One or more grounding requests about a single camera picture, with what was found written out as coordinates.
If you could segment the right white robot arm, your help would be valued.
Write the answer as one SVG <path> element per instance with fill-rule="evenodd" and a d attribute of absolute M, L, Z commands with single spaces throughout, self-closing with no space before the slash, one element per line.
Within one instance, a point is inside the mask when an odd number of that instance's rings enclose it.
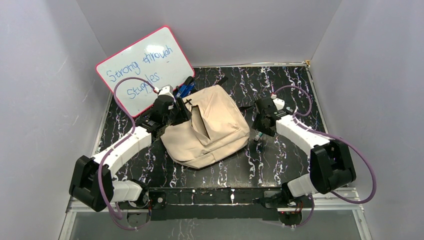
<path fill-rule="evenodd" d="M 271 97 L 256 100 L 257 114 L 252 128 L 274 137 L 279 134 L 289 139 L 309 157 L 309 173 L 282 184 L 281 199 L 288 207 L 295 207 L 302 196 L 327 194 L 353 182 L 357 175 L 347 144 L 313 133 L 297 121 L 293 110 L 277 106 Z"/>

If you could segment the beige backpack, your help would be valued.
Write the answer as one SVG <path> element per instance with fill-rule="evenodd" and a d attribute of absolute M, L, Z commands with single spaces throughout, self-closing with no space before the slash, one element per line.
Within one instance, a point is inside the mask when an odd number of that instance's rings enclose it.
<path fill-rule="evenodd" d="M 216 84 L 183 98 L 188 121 L 168 126 L 161 141 L 176 163 L 201 169 L 244 148 L 250 127 L 227 91 Z"/>

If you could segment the green white glue stick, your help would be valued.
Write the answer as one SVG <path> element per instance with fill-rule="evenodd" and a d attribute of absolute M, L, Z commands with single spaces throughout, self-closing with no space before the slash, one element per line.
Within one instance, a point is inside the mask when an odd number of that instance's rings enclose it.
<path fill-rule="evenodd" d="M 255 141 L 255 142 L 258 142 L 260 139 L 261 139 L 261 137 L 263 136 L 263 133 L 262 132 L 259 132 L 254 138 L 253 138 L 253 140 Z"/>

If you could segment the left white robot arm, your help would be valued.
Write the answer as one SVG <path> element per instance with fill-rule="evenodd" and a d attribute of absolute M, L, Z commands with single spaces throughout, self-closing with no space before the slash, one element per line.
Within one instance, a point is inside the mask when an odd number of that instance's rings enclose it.
<path fill-rule="evenodd" d="M 76 160 L 69 194 L 100 212 L 111 203 L 131 202 L 137 208 L 148 205 L 149 189 L 135 179 L 113 180 L 117 171 L 141 150 L 158 140 L 167 127 L 188 121 L 191 117 L 182 98 L 175 98 L 170 85 L 158 91 L 151 110 L 116 143 L 92 157 Z"/>

